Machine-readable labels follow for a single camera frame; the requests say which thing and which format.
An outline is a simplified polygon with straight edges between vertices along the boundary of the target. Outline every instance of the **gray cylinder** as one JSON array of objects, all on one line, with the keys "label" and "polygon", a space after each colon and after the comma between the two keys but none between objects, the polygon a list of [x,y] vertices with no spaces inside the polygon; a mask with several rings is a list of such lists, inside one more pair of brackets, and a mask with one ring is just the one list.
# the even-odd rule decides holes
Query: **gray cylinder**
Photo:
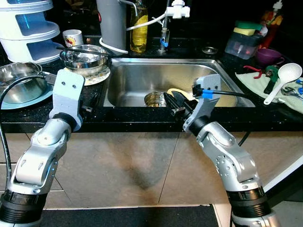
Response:
[{"label": "gray cylinder", "polygon": [[126,50],[126,5],[118,0],[97,0],[97,7],[101,15],[102,42]]}]

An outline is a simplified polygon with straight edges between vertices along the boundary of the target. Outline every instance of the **yellow sponge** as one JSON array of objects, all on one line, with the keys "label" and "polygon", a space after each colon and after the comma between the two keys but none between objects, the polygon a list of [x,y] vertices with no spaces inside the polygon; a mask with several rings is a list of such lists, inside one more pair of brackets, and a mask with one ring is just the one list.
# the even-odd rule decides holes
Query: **yellow sponge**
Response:
[{"label": "yellow sponge", "polygon": [[236,33],[240,33],[240,34],[248,35],[248,36],[251,36],[255,33],[255,29],[244,29],[244,28],[238,28],[238,27],[235,27],[233,31]]}]

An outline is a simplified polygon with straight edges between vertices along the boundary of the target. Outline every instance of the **purple bowl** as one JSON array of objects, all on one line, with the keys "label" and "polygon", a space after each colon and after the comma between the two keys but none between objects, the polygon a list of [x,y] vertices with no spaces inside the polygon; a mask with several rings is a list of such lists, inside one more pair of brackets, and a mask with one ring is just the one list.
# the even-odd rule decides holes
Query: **purple bowl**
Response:
[{"label": "purple bowl", "polygon": [[262,67],[284,62],[282,54],[271,49],[258,49],[255,57],[259,66]]}]

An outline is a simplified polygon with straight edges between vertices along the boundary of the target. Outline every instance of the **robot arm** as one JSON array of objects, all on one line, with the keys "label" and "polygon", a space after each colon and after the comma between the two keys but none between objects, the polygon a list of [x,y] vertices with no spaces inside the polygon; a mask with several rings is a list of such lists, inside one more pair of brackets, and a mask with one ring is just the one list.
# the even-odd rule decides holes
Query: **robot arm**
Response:
[{"label": "robot arm", "polygon": [[53,110],[45,126],[31,138],[29,149],[18,160],[0,200],[1,227],[38,227],[58,161],[72,131],[82,125],[79,114],[84,78],[58,71],[53,89]]},{"label": "robot arm", "polygon": [[172,115],[184,122],[184,131],[196,136],[197,143],[214,163],[232,206],[235,226],[280,227],[269,207],[251,155],[218,122],[209,121],[210,113],[220,98],[219,95],[211,95],[209,88],[220,89],[220,85],[218,74],[199,78],[193,85],[198,103],[187,100],[178,92],[173,92],[174,97],[165,93],[164,97]]}]

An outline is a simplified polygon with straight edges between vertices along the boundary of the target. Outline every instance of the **white mug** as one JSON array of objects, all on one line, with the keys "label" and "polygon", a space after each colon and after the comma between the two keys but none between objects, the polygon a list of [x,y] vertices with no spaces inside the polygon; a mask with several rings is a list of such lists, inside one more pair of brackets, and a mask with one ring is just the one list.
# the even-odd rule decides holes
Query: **white mug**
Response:
[{"label": "white mug", "polygon": [[83,44],[82,32],[77,29],[66,30],[62,32],[65,45],[67,47]]}]

